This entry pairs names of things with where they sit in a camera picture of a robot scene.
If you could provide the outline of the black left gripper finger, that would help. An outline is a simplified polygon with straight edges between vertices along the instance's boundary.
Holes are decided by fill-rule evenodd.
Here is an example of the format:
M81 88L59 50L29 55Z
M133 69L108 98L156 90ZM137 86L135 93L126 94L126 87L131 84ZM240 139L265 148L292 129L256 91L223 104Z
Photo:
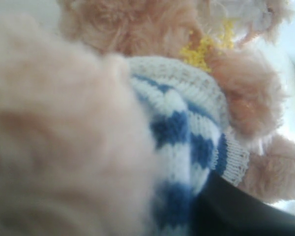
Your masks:
M268 206L211 172L191 210L193 236L295 236L295 216Z

